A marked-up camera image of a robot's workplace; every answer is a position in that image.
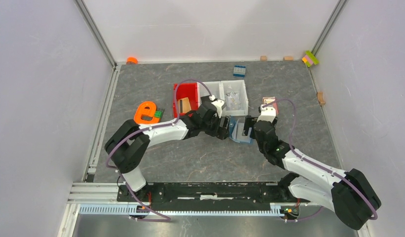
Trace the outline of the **blue card holder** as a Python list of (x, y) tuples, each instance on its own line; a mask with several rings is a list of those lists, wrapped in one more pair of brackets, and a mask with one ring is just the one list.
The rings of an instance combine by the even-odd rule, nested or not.
[(253, 140), (249, 135), (244, 135), (244, 118), (230, 117), (229, 137), (232, 141), (241, 144), (252, 144)]

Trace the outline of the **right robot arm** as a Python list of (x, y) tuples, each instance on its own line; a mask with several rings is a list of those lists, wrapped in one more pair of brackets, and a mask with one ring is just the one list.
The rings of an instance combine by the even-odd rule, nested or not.
[(346, 226), (359, 230), (368, 220), (377, 219), (381, 200), (365, 175), (319, 162), (280, 140), (276, 122), (245, 117), (243, 134), (255, 139), (259, 151), (272, 165), (289, 173), (279, 182), (283, 201), (304, 199), (333, 211)]

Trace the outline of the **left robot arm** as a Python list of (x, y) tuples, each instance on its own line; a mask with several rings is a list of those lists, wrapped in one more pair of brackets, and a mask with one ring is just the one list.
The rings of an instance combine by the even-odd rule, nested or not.
[(206, 96), (197, 110), (176, 119), (156, 124), (138, 124), (129, 119), (106, 142), (104, 149), (121, 177), (130, 187), (129, 195), (136, 201), (148, 195), (147, 182), (139, 164), (146, 150), (168, 141), (186, 140), (199, 133), (224, 140), (229, 136), (229, 117), (223, 115), (226, 104)]

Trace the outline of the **gold cards in red bin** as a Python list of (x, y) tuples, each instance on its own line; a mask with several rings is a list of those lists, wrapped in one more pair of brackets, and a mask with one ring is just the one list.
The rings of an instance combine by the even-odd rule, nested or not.
[(189, 111), (192, 110), (191, 108), (191, 103), (188, 97), (184, 97), (178, 100), (178, 106), (179, 106), (179, 113), (180, 114), (186, 114)]

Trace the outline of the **silver VIP cards in bin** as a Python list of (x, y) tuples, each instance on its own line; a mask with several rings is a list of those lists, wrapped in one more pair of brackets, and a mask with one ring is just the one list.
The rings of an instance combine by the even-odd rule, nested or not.
[(225, 94), (225, 100), (227, 109), (229, 111), (241, 109), (241, 101), (239, 93), (233, 91), (228, 92)]

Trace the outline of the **playing card box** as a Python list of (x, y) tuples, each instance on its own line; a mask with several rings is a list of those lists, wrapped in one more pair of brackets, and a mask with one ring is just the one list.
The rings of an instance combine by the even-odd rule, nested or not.
[[(273, 102), (273, 101), (275, 101), (275, 100), (276, 100), (275, 97), (263, 97), (263, 98), (262, 98), (262, 105), (269, 104), (269, 103), (271, 103), (271, 102)], [(276, 115), (279, 114), (279, 110), (278, 110), (278, 105), (277, 105), (277, 103), (273, 103), (272, 105), (269, 105), (269, 106), (272, 106), (272, 107), (275, 109)]]

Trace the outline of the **white middle plastic bin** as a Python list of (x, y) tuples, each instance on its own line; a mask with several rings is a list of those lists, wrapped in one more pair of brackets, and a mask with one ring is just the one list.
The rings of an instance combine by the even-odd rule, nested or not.
[[(224, 89), (223, 89), (223, 85), (222, 85), (221, 81), (206, 81), (203, 83), (208, 87), (209, 91), (217, 99), (221, 99), (225, 102)], [(202, 105), (201, 97), (208, 96), (208, 95), (209, 95), (208, 90), (199, 83), (198, 84), (198, 107), (200, 107)]]

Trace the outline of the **white plastic bin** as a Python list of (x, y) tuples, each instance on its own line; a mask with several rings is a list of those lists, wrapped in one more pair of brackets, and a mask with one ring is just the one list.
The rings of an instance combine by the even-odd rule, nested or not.
[(248, 115), (248, 97), (244, 80), (223, 80), (221, 98), (225, 101), (226, 116), (244, 117)]
[[(221, 81), (206, 81), (203, 83), (208, 87), (209, 91), (217, 99), (221, 99), (225, 102), (224, 89), (223, 89), (223, 85), (222, 85)], [(208, 90), (199, 83), (198, 84), (198, 107), (200, 107), (202, 105), (201, 97), (208, 96), (208, 95), (209, 95)]]

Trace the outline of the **orange plastic loop toy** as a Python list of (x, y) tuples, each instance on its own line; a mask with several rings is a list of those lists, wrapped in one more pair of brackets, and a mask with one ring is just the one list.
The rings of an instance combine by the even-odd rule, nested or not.
[(160, 118), (156, 117), (157, 106), (152, 101), (142, 102), (134, 115), (134, 121), (137, 124), (154, 124), (159, 123)]

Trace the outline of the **wooden block left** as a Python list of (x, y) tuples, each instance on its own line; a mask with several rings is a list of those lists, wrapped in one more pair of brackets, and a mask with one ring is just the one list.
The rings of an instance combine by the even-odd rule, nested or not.
[(259, 60), (260, 60), (260, 61), (267, 61), (267, 56), (262, 55)]

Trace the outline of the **wooden block middle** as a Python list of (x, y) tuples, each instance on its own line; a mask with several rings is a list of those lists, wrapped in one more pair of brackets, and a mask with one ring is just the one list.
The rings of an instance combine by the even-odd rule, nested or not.
[(283, 60), (284, 61), (293, 61), (294, 58), (292, 56), (284, 56)]

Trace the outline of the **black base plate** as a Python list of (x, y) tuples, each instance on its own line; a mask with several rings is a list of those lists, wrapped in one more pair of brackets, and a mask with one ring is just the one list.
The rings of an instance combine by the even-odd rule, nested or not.
[(155, 182), (135, 195), (155, 211), (266, 211), (272, 203), (299, 201), (276, 182)]

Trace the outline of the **blue toothed rail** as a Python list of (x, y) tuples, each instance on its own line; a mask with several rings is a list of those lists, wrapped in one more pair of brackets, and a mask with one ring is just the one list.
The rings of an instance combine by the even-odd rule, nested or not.
[[(133, 204), (81, 204), (80, 214), (102, 214), (102, 215), (133, 215), (146, 216), (151, 212), (143, 210)], [(270, 206), (268, 210), (250, 211), (159, 211), (166, 216), (274, 216), (283, 217), (280, 206)]]

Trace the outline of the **aluminium frame post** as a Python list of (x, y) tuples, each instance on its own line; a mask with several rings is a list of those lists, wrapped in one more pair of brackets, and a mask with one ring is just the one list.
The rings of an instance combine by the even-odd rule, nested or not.
[(85, 1), (83, 0), (74, 0), (78, 10), (80, 11), (82, 17), (84, 18), (88, 28), (90, 29), (92, 35), (94, 36), (95, 40), (97, 41), (100, 49), (102, 50), (104, 56), (106, 57), (109, 64), (115, 68), (117, 66), (117, 62), (114, 59), (108, 45), (106, 44), (96, 22), (94, 21)]
[(343, 9), (345, 8), (348, 0), (338, 0), (333, 11), (331, 12), (326, 24), (324, 25), (321, 33), (319, 34), (311, 52), (313, 55), (317, 55), (320, 51), (323, 43), (325, 42), (326, 38), (328, 37), (329, 33), (331, 32), (333, 26), (335, 25), (336, 21), (338, 20), (340, 14), (342, 13)]

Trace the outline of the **aluminium frame post right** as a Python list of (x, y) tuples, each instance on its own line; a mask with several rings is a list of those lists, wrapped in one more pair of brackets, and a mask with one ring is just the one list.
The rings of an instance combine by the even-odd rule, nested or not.
[(345, 8), (348, 0), (338, 0), (333, 11), (331, 12), (326, 24), (324, 25), (321, 33), (319, 34), (311, 52), (313, 55), (317, 55), (320, 51), (323, 43), (325, 42), (326, 38), (328, 37), (329, 33), (331, 32), (333, 26), (335, 25), (336, 21), (338, 20), (340, 14), (342, 13), (343, 9)]

